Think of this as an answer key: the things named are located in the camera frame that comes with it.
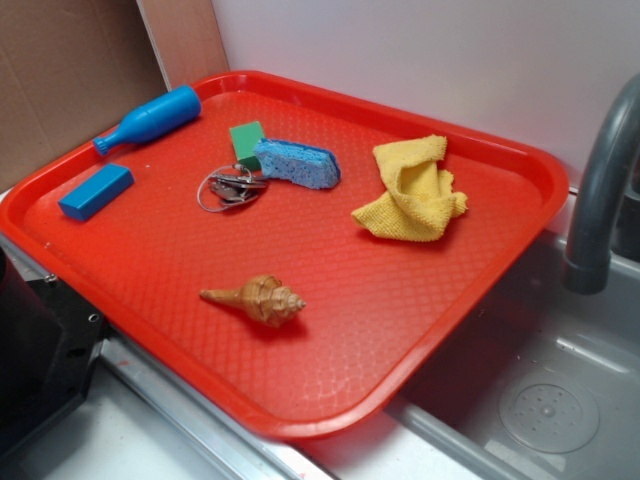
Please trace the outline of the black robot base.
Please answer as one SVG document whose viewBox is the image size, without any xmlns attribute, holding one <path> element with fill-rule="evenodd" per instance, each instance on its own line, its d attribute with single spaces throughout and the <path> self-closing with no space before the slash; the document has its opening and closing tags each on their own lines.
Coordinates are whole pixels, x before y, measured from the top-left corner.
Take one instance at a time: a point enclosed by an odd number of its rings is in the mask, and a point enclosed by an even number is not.
<svg viewBox="0 0 640 480">
<path fill-rule="evenodd" d="M 26 280 L 1 254 L 1 458 L 88 395 L 105 324 L 62 279 Z"/>
</svg>

